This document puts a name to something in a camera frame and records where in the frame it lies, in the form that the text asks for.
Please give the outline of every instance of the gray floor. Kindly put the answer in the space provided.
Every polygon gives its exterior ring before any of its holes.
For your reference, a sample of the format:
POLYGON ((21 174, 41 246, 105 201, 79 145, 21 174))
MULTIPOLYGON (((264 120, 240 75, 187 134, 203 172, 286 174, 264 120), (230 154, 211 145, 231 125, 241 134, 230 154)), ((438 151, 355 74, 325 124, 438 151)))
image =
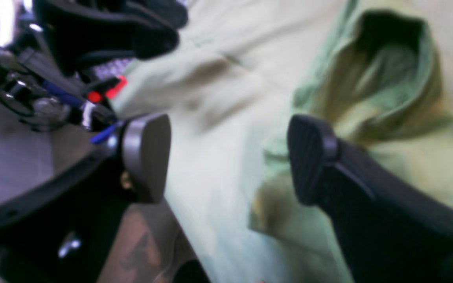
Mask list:
MULTIPOLYGON (((0 104, 0 203, 43 184, 83 158, 93 146, 79 127, 36 133, 0 104)), ((170 282, 196 258, 166 202, 127 211, 99 283, 170 282)))

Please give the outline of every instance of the green fabric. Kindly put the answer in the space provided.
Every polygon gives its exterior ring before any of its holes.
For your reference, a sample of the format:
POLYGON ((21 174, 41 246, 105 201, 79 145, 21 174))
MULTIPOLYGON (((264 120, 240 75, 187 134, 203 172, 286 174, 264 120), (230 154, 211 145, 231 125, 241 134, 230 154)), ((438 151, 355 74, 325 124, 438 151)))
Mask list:
MULTIPOLYGON (((327 120, 340 138, 453 208, 453 113, 428 24, 410 3, 348 1, 313 66, 295 92, 291 113, 327 120)), ((329 219, 298 204, 293 192, 290 116, 265 147, 265 179, 250 227, 293 244, 288 260, 309 278, 351 282, 329 219)))

